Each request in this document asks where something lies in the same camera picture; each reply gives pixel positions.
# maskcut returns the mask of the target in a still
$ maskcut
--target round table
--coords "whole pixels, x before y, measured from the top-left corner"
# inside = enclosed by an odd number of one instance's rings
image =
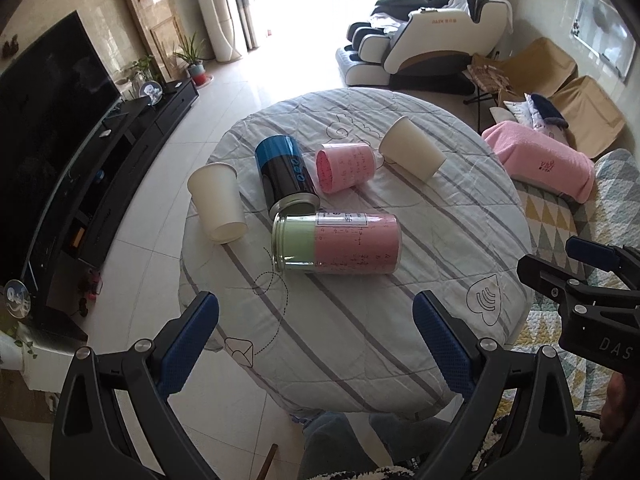
[[[358,187],[316,190],[325,210],[389,212],[402,225],[401,263],[392,275],[274,272],[271,220],[254,160],[266,137],[293,136],[316,176],[326,142],[364,140],[376,148],[401,116],[446,154],[423,183],[385,164]],[[180,304],[200,290],[220,302],[208,349],[220,349],[289,413],[389,412],[433,415],[452,398],[412,319],[415,294],[432,290],[474,333],[501,344],[516,337],[532,296],[516,275],[530,252],[516,190],[489,146],[448,112],[377,89],[335,89],[277,103],[236,123],[210,162],[238,171],[248,232],[215,245],[190,205],[180,259]]]

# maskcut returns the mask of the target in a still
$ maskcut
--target tv screen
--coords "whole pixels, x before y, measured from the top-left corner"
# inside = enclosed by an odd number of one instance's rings
[[[76,12],[0,75],[0,285],[20,277],[59,177],[119,97]]]

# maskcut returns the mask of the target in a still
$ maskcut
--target massage chair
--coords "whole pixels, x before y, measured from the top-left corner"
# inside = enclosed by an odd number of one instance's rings
[[[391,17],[399,27],[390,32],[373,27],[371,22],[356,22],[349,27],[350,44],[336,52],[345,83],[447,91],[454,82],[450,92],[473,93],[471,82],[464,79],[461,90],[456,76],[470,64],[473,54],[486,56],[494,49],[510,22],[511,8],[505,0],[464,3],[378,0],[371,15]]]

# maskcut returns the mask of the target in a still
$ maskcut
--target person's hand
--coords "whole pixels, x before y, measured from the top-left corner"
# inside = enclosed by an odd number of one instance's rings
[[[620,436],[639,402],[640,383],[613,372],[600,415],[600,431],[604,440],[614,441]]]

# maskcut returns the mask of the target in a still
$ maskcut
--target whiteboard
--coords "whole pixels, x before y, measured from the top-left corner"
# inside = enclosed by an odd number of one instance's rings
[[[626,78],[636,42],[616,9],[602,0],[578,0],[571,34],[620,79]]]

